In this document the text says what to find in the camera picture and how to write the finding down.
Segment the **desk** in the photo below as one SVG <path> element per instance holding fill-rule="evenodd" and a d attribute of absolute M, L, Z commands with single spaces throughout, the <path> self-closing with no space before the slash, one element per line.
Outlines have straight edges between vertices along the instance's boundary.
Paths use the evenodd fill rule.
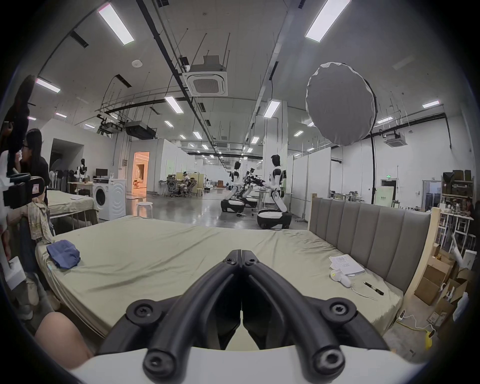
<path fill-rule="evenodd" d="M 92 188 L 92 187 L 93 187 L 93 181 L 87 181 L 87 182 L 83 182 L 83 181 L 69 181 L 68 183 L 69 183 L 69 184 L 72 184 L 72 185 L 75 185 L 75 192 L 77 193 L 77 195 L 78 195 L 79 187 L 89 187 L 89 188 Z"/>

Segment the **shirt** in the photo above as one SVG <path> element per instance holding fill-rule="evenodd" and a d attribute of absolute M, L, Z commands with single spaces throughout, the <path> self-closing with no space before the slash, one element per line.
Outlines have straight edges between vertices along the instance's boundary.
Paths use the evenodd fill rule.
<path fill-rule="evenodd" d="M 43 157 L 40 157 L 39 164 L 34 167 L 34 171 L 29 169 L 28 164 L 20 162 L 20 171 L 21 173 L 30 173 L 31 176 L 39 176 L 43 179 L 45 183 L 45 198 L 44 202 L 48 205 L 47 199 L 47 186 L 50 184 L 50 176 L 48 175 L 48 164 Z"/>

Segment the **upholstered headboard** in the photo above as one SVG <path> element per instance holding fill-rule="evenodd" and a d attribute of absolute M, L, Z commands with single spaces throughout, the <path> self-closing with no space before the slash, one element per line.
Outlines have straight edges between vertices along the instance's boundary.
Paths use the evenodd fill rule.
<path fill-rule="evenodd" d="M 424 253 L 430 218 L 423 212 L 314 197 L 309 230 L 405 293 Z"/>

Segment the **pipe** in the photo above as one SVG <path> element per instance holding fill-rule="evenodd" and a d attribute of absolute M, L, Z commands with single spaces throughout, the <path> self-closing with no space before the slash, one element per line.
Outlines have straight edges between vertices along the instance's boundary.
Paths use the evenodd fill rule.
<path fill-rule="evenodd" d="M 158 34 L 158 32 L 156 30 L 155 24 L 152 20 L 152 17 L 148 13 L 148 9 L 145 6 L 145 3 L 143 2 L 143 0 L 136 0 L 136 1 L 137 1 L 137 4 L 138 4 L 138 7 L 140 8 L 140 11 L 142 12 L 142 15 L 144 16 L 144 19 L 145 19 L 146 23 L 148 24 L 148 27 L 150 28 L 150 31 L 152 32 L 153 38 L 155 39 L 156 44 L 158 45 L 158 48 L 160 49 L 160 52 L 162 53 L 163 57 L 165 58 L 165 61 L 167 62 L 168 66 L 170 68 L 170 71 L 172 72 L 173 76 L 175 77 L 175 80 L 177 81 L 177 83 L 178 83 L 178 85 L 179 85 L 179 87 L 180 87 L 180 89 L 183 93 L 183 96 L 187 99 L 187 102 L 188 102 L 188 105 L 190 106 L 190 109 L 192 110 L 194 116 L 198 120 L 198 123 L 202 127 L 202 130 L 204 131 L 210 145 L 212 146 L 212 148 L 214 149 L 214 151 L 216 153 L 216 149 L 214 147 L 214 144 L 213 144 L 212 140 L 210 139 L 210 135 L 208 134 L 208 131 L 205 129 L 204 125 L 202 124 L 202 121 L 200 120 L 200 118 L 197 115 L 197 111 L 195 110 L 192 102 L 189 99 L 187 91 L 185 90 L 185 87 L 183 86 L 182 76 L 176 70 L 175 66 L 172 63 L 172 60 L 170 60 L 170 56 L 168 55 L 167 49 L 165 48 L 165 45 L 163 44 L 163 41 L 162 41 L 160 35 Z"/>

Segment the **ceiling rod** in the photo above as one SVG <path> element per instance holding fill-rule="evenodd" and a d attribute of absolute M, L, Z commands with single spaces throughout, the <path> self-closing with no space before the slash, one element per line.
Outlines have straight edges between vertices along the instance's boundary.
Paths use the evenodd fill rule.
<path fill-rule="evenodd" d="M 177 97 L 177 98 L 175 98 L 175 100 L 177 100 L 177 101 L 187 101 L 188 98 Z M 108 111 L 105 111 L 105 113 L 112 113 L 112 112 L 117 112 L 117 111 L 123 111 L 124 109 L 130 109 L 130 108 L 135 108 L 135 107 L 142 107 L 144 105 L 153 105 L 153 104 L 166 103 L 166 102 L 167 101 L 165 99 L 142 101 L 142 102 L 136 103 L 136 104 L 129 104 L 129 105 L 124 105 L 122 107 L 109 109 Z"/>
<path fill-rule="evenodd" d="M 210 135 L 208 134 L 208 131 L 205 129 L 204 125 L 202 124 L 202 121 L 198 117 L 197 111 L 193 107 L 192 101 L 190 100 L 190 98 L 187 94 L 187 91 L 185 90 L 185 87 L 183 86 L 183 82 L 181 80 L 182 76 L 178 73 L 177 69 L 175 68 L 175 66 L 172 63 L 172 60 L 170 60 L 170 56 L 168 55 L 167 49 L 165 48 L 165 45 L 163 44 L 163 41 L 162 41 L 160 35 L 158 34 L 158 31 L 156 30 L 155 24 L 152 20 L 152 17 L 148 13 L 148 9 L 145 6 L 145 3 L 143 2 L 143 0 L 136 0 L 136 1 L 137 1 L 137 4 L 138 4 L 138 7 L 140 8 L 140 11 L 142 12 L 142 15 L 144 16 L 145 21 L 148 24 L 148 27 L 150 28 L 150 31 L 152 32 L 153 38 L 155 39 L 156 44 L 158 45 L 158 48 L 160 49 L 160 52 L 162 52 L 162 55 L 165 58 L 165 61 L 167 62 L 168 67 L 170 68 L 170 71 L 172 72 L 173 77 L 175 77 L 175 80 L 177 81 L 177 83 L 178 83 L 178 85 L 179 85 L 179 87 L 180 87 L 180 89 L 183 93 L 183 96 L 187 99 L 186 101 L 187 101 L 190 109 L 192 110 L 194 116 L 198 120 L 198 123 L 202 127 L 202 130 L 204 131 L 210 145 L 212 146 L 213 150 L 216 153 L 216 148 L 214 147 L 214 144 L 213 144 L 213 142 L 210 138 Z"/>
<path fill-rule="evenodd" d="M 262 98 L 264 97 L 265 89 L 268 84 L 268 79 L 270 78 L 270 74 L 272 73 L 273 67 L 275 66 L 275 62 L 278 59 L 278 55 L 280 54 L 282 45 L 287 38 L 288 31 L 290 30 L 290 26 L 297 12 L 298 12 L 297 2 L 292 1 L 290 3 L 290 7 L 288 8 L 282 27 L 280 28 L 280 32 L 278 33 L 278 38 L 276 40 L 275 47 L 273 48 L 272 56 L 270 57 L 268 67 L 265 72 L 264 79 L 262 81 L 262 86 L 260 87 L 260 92 L 258 93 L 257 102 L 255 103 L 255 108 L 253 108 L 252 117 L 250 118 L 250 123 L 247 126 L 247 133 L 245 134 L 245 139 L 243 140 L 244 142 L 248 139 L 248 135 L 250 133 L 250 127 L 252 126 L 252 124 L 255 123 L 256 112 L 260 106 L 260 103 L 262 102 Z"/>

